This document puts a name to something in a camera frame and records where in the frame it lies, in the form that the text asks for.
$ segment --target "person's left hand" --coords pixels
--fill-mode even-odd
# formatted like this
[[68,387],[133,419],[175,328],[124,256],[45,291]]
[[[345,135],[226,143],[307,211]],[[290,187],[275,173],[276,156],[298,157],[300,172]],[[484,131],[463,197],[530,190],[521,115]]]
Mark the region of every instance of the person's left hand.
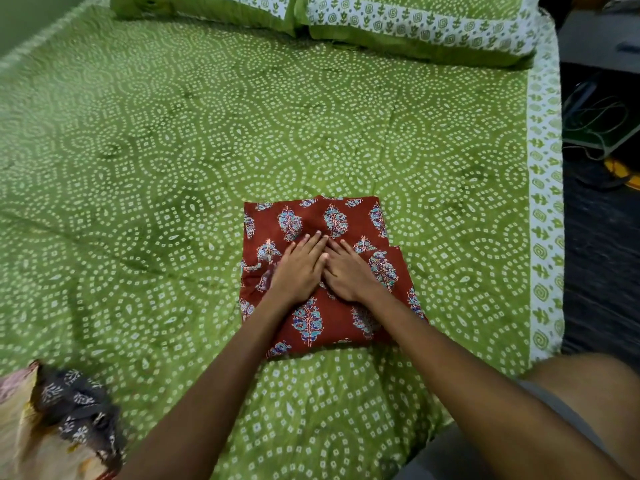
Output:
[[324,253],[329,236],[320,231],[307,234],[299,243],[292,242],[278,263],[269,293],[275,293],[289,306],[301,303],[314,292],[329,254]]

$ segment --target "bed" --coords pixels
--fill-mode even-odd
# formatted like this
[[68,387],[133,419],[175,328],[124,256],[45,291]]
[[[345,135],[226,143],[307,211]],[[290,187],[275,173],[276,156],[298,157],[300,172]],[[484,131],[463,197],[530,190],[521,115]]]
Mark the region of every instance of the bed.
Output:
[[[133,447],[240,327],[243,202],[377,195],[431,323],[516,376],[563,336],[553,23],[441,66],[88,0],[0,61],[0,374],[108,385]],[[264,364],[214,476],[389,477],[448,421],[396,347]]]

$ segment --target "person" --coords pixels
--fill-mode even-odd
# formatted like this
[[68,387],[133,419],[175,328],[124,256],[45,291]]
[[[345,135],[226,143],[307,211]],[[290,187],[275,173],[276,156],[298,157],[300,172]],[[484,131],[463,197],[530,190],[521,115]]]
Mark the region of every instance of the person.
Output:
[[348,243],[292,243],[255,311],[140,443],[118,480],[208,480],[279,323],[324,278],[387,329],[456,425],[402,480],[640,479],[640,379],[602,355],[558,357],[517,382],[416,317]]

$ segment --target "floor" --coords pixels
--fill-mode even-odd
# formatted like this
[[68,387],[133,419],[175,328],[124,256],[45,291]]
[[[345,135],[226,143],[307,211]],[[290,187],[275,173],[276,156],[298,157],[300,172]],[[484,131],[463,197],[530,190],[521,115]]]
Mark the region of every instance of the floor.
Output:
[[580,150],[564,159],[563,351],[612,354],[640,372],[640,192],[587,188],[575,174],[603,177],[602,163]]

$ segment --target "green wall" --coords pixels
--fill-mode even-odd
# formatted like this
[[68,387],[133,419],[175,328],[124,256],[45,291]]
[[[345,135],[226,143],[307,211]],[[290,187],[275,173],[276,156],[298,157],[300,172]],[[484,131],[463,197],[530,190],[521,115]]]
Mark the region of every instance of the green wall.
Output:
[[0,0],[0,55],[35,35],[82,0]]

